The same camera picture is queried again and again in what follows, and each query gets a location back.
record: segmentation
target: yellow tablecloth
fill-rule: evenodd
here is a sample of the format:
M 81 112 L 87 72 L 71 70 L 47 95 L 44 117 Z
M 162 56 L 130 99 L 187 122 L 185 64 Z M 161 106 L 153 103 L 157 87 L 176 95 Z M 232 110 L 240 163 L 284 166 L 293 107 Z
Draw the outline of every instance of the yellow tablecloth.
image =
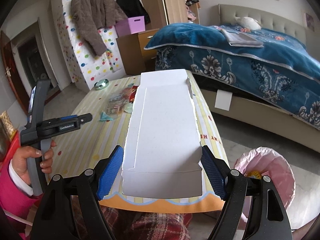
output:
M 208 145 L 215 157 L 228 163 L 209 108 L 189 71 L 188 76 L 192 85 L 201 144 Z M 124 147 L 131 114 L 123 113 L 111 122 L 101 122 L 99 119 L 101 112 L 105 111 L 108 95 L 132 83 L 139 85 L 140 76 L 111 81 L 107 88 L 100 91 L 91 90 L 87 94 L 73 114 L 91 113 L 93 120 L 85 124 L 81 130 L 55 138 L 58 146 L 54 150 L 52 174 L 58 173 L 65 178 L 77 176 L 87 168 L 94 168 L 100 159 L 109 157 L 116 145 Z M 183 111 L 183 109 L 172 109 L 172 111 Z M 122 194 L 122 177 L 119 171 L 110 194 L 105 196 L 100 204 L 125 210 L 158 213 L 195 213 L 222 209 L 223 201 L 214 194 L 204 171 L 202 171 L 202 188 L 202 196 L 184 199 L 159 200 L 125 196 Z

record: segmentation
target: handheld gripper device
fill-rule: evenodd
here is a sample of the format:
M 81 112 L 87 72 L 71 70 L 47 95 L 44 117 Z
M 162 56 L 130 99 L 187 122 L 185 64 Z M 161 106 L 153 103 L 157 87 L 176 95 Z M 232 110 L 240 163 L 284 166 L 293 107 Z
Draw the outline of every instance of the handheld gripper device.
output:
M 20 133 L 21 146 L 32 146 L 44 154 L 50 149 L 51 138 L 79 130 L 81 125 L 92 120 L 91 114 L 72 115 L 43 121 L 44 103 L 50 80 L 39 80 L 31 92 L 26 129 Z M 28 158 L 28 172 L 35 196 L 40 196 L 48 186 L 47 177 L 41 171 L 40 158 Z

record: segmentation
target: door handle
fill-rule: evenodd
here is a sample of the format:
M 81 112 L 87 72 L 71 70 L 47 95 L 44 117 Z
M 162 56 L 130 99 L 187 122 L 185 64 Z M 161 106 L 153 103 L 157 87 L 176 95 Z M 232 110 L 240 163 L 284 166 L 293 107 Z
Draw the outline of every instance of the door handle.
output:
M 11 77 L 10 70 L 11 70 L 11 68 L 6 67 L 6 69 L 5 69 L 5 75 L 6 75 L 7 77 Z

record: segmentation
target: bed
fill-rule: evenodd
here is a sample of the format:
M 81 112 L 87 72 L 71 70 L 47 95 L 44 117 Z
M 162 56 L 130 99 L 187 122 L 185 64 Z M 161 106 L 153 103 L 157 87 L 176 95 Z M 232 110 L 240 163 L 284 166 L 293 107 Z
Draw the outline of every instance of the bed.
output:
M 247 122 L 320 152 L 320 63 L 305 51 L 305 28 L 257 9 L 219 5 L 220 26 L 167 26 L 146 49 L 158 49 L 156 69 L 185 68 L 212 112 Z M 235 26 L 249 16 L 264 27 Z M 180 28 L 172 34 L 170 28 Z M 263 49 L 231 48 L 220 29 L 248 32 Z M 233 92 L 230 110 L 214 107 L 217 89 Z

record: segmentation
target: blue gripper pad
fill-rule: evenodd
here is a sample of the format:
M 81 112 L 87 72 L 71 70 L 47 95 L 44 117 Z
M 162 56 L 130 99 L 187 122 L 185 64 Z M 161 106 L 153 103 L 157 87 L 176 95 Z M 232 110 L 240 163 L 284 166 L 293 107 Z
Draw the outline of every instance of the blue gripper pad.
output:
M 204 171 L 208 176 L 214 193 L 222 200 L 225 200 L 227 196 L 225 178 L 221 175 L 212 157 L 214 157 L 212 152 L 210 150 L 207 151 L 205 147 L 202 147 L 201 164 Z
M 123 154 L 123 148 L 118 147 L 115 154 L 110 157 L 111 159 L 99 179 L 99 187 L 97 191 L 98 200 L 102 200 L 104 196 L 109 194 L 113 182 L 115 181 L 118 171 L 122 165 Z

